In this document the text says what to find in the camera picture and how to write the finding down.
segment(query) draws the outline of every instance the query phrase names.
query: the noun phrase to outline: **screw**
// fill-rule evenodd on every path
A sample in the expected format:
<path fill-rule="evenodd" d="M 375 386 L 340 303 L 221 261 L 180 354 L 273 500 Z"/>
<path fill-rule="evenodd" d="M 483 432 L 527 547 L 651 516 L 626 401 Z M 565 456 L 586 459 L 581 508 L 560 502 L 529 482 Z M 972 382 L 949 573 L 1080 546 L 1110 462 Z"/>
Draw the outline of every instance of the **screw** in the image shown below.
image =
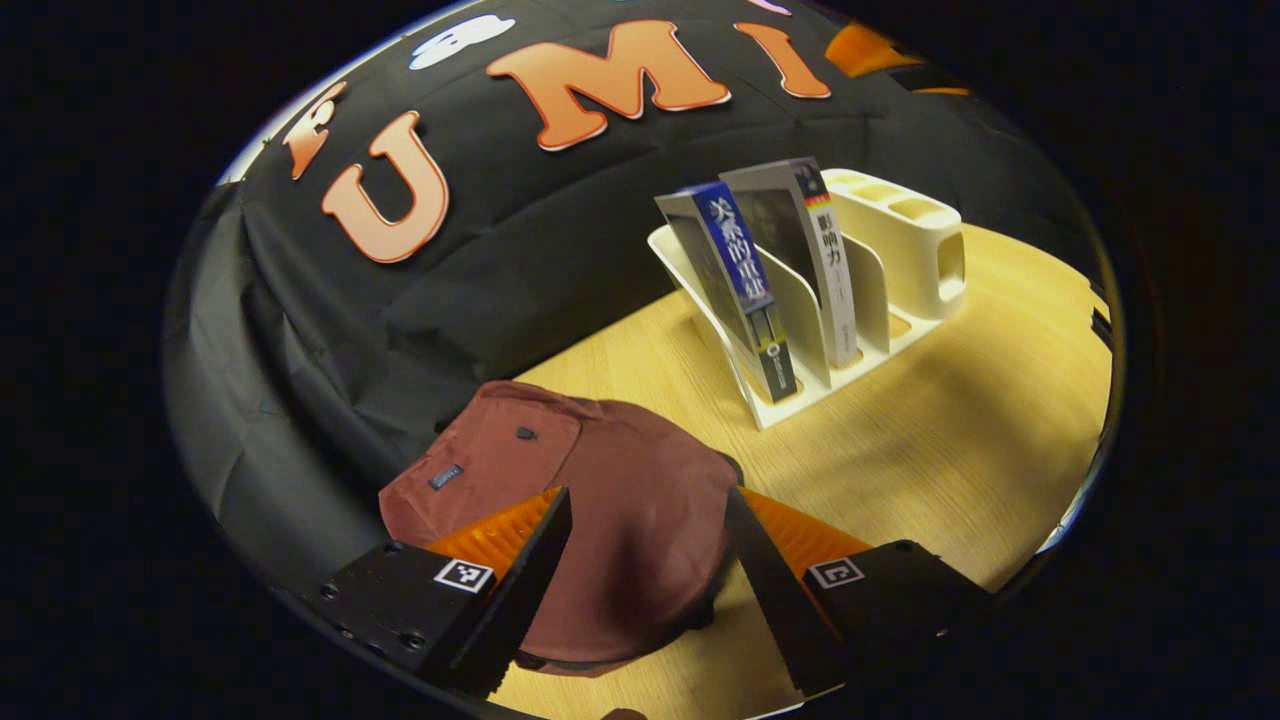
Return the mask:
<path fill-rule="evenodd" d="M 404 633 L 401 635 L 401 643 L 410 650 L 422 650 L 426 647 L 426 639 L 416 633 Z"/>

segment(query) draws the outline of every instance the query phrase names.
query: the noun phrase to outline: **orange letter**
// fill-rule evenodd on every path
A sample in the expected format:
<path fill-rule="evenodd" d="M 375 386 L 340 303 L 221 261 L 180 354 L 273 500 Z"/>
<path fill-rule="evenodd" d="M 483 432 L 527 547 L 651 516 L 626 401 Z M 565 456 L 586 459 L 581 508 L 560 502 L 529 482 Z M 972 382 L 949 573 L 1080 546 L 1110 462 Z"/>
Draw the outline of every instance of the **orange letter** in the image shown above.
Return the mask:
<path fill-rule="evenodd" d="M 293 179 L 302 177 L 302 172 L 307 169 L 311 164 L 311 159 L 316 156 L 320 151 L 320 146 L 324 145 L 326 137 L 329 137 L 329 131 L 323 129 L 316 132 L 316 128 L 328 123 L 333 119 L 333 99 L 342 95 L 342 91 L 347 87 L 347 83 L 339 82 L 338 85 L 324 91 L 320 100 L 316 100 L 311 108 L 298 118 L 298 122 L 289 128 L 289 133 L 284 136 L 284 143 L 289 146 L 289 154 L 293 155 Z"/>
<path fill-rule="evenodd" d="M 413 195 L 408 213 L 397 223 L 388 222 L 360 184 L 361 167 L 352 165 L 338 176 L 320 201 L 320 209 L 338 218 L 342 229 L 370 260 L 397 263 L 422 247 L 440 229 L 449 209 L 449 187 L 444 173 L 422 147 L 413 132 L 417 113 L 410 110 L 390 122 L 369 143 L 369 155 L 387 155 Z"/>
<path fill-rule="evenodd" d="M 778 72 L 782 73 L 782 90 L 796 97 L 822 99 L 831 97 L 831 88 L 827 87 L 809 65 L 804 64 L 795 47 L 791 47 L 791 37 L 781 29 L 755 23 L 733 23 L 733 29 L 749 35 L 760 44 L 764 53 L 769 55 Z"/>
<path fill-rule="evenodd" d="M 538 145 L 552 151 L 595 137 L 609 126 L 603 113 L 588 113 L 579 105 L 575 90 L 632 120 L 644 114 L 641 73 L 658 88 L 653 104 L 663 110 L 704 108 L 730 99 L 728 88 L 707 77 L 676 40 L 676 26 L 666 20 L 613 26 L 603 59 L 539 42 L 494 60 L 486 72 L 516 78 L 543 117 Z"/>

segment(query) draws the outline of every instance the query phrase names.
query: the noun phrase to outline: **white book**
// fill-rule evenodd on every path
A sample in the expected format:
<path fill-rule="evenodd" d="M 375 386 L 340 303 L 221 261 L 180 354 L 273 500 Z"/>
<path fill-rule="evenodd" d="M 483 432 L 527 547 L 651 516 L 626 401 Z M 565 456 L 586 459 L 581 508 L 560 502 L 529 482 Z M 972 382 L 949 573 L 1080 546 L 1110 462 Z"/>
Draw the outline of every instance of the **white book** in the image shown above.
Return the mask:
<path fill-rule="evenodd" d="M 827 363 L 858 359 L 854 288 L 831 195 L 817 160 L 796 158 L 721 173 L 751 240 L 809 283 L 822 315 Z"/>

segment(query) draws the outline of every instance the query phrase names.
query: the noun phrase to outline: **cap label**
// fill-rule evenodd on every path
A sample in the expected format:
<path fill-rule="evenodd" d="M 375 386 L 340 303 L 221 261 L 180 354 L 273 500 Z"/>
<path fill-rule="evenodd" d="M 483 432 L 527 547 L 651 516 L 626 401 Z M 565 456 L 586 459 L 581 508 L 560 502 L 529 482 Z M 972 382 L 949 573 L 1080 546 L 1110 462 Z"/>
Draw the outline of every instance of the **cap label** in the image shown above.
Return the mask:
<path fill-rule="evenodd" d="M 438 491 L 444 487 L 444 483 L 452 480 L 453 478 L 457 478 L 461 474 L 462 474 L 462 465 L 451 465 L 448 470 L 444 470 L 439 475 L 431 478 L 431 488 Z"/>

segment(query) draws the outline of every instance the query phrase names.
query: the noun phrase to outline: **light wood surface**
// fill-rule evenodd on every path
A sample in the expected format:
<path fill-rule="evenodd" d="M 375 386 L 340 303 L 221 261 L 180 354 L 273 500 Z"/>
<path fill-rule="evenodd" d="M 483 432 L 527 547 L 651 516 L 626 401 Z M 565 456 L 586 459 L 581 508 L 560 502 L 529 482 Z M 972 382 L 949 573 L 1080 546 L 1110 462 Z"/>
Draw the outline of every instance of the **light wood surface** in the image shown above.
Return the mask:
<path fill-rule="evenodd" d="M 1061 518 L 1097 447 L 1111 355 L 1088 281 L 965 225 L 959 315 L 900 356 L 756 430 L 719 350 L 673 292 L 521 375 L 635 402 L 731 454 L 748 487 L 872 544 L 911 538 L 998 589 Z M 799 702 L 741 566 L 712 626 L 602 678 L 512 666 L 492 702 L 556 719 L 628 707 L 650 720 L 741 720 Z"/>

